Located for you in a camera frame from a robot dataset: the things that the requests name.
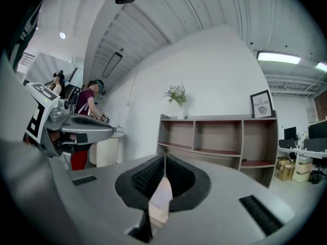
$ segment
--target picture frame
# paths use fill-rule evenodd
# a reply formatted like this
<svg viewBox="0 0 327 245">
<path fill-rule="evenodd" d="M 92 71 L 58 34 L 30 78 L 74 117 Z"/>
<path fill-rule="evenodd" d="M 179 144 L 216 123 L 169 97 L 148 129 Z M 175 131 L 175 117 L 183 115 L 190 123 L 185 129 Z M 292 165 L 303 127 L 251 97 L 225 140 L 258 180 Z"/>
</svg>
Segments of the picture frame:
<svg viewBox="0 0 327 245">
<path fill-rule="evenodd" d="M 252 105 L 252 118 L 275 117 L 268 90 L 250 96 Z"/>
</svg>

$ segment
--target office chair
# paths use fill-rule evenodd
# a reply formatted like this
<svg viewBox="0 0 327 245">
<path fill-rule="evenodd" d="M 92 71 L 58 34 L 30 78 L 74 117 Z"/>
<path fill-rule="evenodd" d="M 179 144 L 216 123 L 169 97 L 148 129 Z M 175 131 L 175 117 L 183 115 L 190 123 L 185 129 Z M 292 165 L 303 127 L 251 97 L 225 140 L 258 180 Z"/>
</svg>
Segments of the office chair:
<svg viewBox="0 0 327 245">
<path fill-rule="evenodd" d="M 327 178 L 327 175 L 323 173 L 322 170 L 324 170 L 327 167 L 327 158 L 322 158 L 322 159 L 313 159 L 313 164 L 318 167 L 318 170 L 313 170 L 310 173 L 309 176 L 309 182 L 312 184 L 317 184 L 320 181 L 320 176 L 325 176 L 325 179 Z"/>
</svg>

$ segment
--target white shirt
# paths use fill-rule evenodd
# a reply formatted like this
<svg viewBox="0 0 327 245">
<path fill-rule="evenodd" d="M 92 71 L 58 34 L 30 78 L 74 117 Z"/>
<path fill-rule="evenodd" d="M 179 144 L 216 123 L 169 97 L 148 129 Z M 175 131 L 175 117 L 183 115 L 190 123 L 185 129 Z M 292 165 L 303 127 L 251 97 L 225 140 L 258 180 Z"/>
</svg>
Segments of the white shirt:
<svg viewBox="0 0 327 245">
<path fill-rule="evenodd" d="M 60 84 L 56 85 L 56 87 L 52 90 L 52 92 L 54 92 L 57 95 L 60 95 L 60 93 L 61 93 L 61 85 Z"/>
</svg>

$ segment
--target maroon shirt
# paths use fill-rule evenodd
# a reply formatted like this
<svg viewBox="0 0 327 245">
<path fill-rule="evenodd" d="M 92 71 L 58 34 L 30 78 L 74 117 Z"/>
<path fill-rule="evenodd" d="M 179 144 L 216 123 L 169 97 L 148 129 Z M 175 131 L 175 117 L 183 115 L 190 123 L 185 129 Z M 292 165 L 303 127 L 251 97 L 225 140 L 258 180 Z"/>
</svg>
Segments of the maroon shirt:
<svg viewBox="0 0 327 245">
<path fill-rule="evenodd" d="M 75 113 L 78 113 L 78 111 L 87 103 L 87 99 L 89 99 L 90 97 L 94 98 L 94 93 L 91 89 L 85 89 L 80 92 L 80 95 L 78 96 L 78 100 L 76 103 Z M 83 108 L 83 110 L 79 114 L 87 115 L 87 113 L 88 113 L 88 106 L 86 110 L 85 108 Z"/>
</svg>

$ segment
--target fluorescent light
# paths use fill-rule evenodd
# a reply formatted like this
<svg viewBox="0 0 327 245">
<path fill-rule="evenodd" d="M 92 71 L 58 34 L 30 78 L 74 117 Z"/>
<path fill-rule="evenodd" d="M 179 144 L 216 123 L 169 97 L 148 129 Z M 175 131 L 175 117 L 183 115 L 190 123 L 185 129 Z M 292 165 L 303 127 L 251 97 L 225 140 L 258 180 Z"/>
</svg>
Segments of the fluorescent light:
<svg viewBox="0 0 327 245">
<path fill-rule="evenodd" d="M 109 74 L 112 72 L 112 70 L 116 67 L 116 65 L 119 63 L 119 61 L 122 59 L 122 55 L 119 53 L 114 53 L 111 57 L 110 61 L 108 62 L 106 68 L 104 69 L 102 73 L 102 77 L 108 78 Z"/>
<path fill-rule="evenodd" d="M 298 64 L 301 58 L 278 53 L 259 53 L 258 60 Z"/>
<path fill-rule="evenodd" d="M 65 39 L 65 38 L 66 38 L 66 34 L 63 33 L 63 32 L 61 32 L 59 35 L 60 35 L 60 38 L 61 38 L 61 39 Z"/>
<path fill-rule="evenodd" d="M 327 65 L 325 65 L 324 63 L 318 63 L 316 65 L 316 68 L 323 70 L 323 71 L 327 71 Z"/>
</svg>

